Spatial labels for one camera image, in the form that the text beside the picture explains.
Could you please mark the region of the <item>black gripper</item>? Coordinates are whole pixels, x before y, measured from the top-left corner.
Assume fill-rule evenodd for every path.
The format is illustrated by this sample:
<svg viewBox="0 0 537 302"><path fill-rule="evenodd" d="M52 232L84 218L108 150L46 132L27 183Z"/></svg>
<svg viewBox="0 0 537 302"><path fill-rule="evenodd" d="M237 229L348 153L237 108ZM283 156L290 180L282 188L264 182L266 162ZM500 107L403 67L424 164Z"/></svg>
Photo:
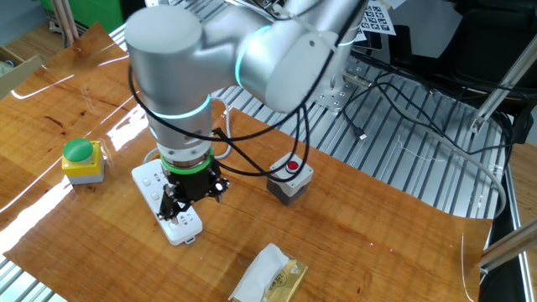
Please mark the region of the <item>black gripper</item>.
<svg viewBox="0 0 537 302"><path fill-rule="evenodd" d="M206 197L222 203L223 195L231 184L222 176L220 165L215 161L206 161L189 169L178 168L164 161L163 172L169 183L163 187L163 197L156 212L161 221L176 218Z"/></svg>

